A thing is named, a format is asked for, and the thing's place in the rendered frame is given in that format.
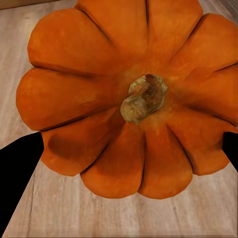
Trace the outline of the pumpkin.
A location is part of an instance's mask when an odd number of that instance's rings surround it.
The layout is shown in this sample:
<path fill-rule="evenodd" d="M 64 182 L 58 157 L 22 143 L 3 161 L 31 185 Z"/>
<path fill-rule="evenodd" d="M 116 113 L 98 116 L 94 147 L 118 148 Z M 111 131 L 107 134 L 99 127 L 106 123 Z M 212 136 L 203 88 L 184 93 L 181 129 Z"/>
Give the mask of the pumpkin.
<path fill-rule="evenodd" d="M 31 32 L 16 107 L 40 160 L 103 198 L 166 199 L 231 162 L 238 28 L 198 0 L 78 0 Z"/>

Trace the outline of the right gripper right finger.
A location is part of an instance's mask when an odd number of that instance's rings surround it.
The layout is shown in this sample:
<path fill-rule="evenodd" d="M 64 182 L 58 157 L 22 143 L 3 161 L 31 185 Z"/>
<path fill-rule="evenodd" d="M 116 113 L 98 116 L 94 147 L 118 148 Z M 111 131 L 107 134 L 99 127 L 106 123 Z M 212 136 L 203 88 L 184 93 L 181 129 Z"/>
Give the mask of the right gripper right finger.
<path fill-rule="evenodd" d="M 226 132 L 222 149 L 238 172 L 238 134 Z"/>

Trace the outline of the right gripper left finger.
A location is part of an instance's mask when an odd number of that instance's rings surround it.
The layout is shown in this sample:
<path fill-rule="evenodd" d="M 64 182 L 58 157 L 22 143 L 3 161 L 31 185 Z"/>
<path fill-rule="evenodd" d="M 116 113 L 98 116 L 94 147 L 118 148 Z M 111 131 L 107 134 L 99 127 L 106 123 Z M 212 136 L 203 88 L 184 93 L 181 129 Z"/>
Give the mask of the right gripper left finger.
<path fill-rule="evenodd" d="M 0 238 L 43 151 L 41 132 L 23 136 L 0 149 Z"/>

